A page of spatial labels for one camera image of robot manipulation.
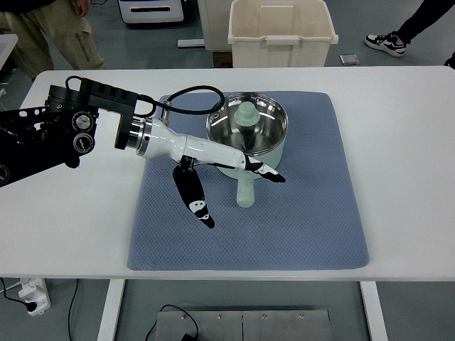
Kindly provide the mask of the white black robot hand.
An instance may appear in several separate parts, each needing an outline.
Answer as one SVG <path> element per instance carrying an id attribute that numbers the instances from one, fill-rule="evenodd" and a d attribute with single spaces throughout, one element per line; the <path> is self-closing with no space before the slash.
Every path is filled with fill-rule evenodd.
<path id="1" fill-rule="evenodd" d="M 133 118 L 129 138 L 128 146 L 134 147 L 137 155 L 146 159 L 166 156 L 177 162 L 172 176 L 181 199 L 188 210 L 210 229 L 214 228 L 215 222 L 209 214 L 195 165 L 238 168 L 274 183 L 285 181 L 275 169 L 236 148 L 191 135 L 177 134 L 156 118 Z"/>

